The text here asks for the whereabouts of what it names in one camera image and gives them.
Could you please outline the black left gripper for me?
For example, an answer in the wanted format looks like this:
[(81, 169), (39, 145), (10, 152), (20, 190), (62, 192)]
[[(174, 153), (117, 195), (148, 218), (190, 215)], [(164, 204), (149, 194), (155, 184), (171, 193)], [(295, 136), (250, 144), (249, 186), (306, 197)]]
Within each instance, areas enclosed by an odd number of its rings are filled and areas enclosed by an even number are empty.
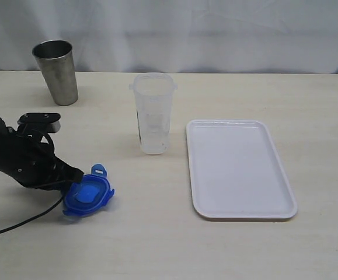
[(8, 131), (0, 134), (0, 172), (26, 188), (67, 193), (80, 183), (84, 172), (54, 156), (52, 143)]

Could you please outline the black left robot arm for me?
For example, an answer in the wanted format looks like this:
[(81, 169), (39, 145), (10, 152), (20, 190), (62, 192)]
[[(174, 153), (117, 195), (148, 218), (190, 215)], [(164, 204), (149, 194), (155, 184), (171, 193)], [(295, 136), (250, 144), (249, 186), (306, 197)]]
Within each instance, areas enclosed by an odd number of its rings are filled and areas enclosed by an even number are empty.
[(31, 189), (65, 193), (80, 183), (83, 171), (55, 155), (50, 134), (60, 130), (60, 118), (58, 113), (26, 113), (14, 129), (0, 117), (0, 172)]

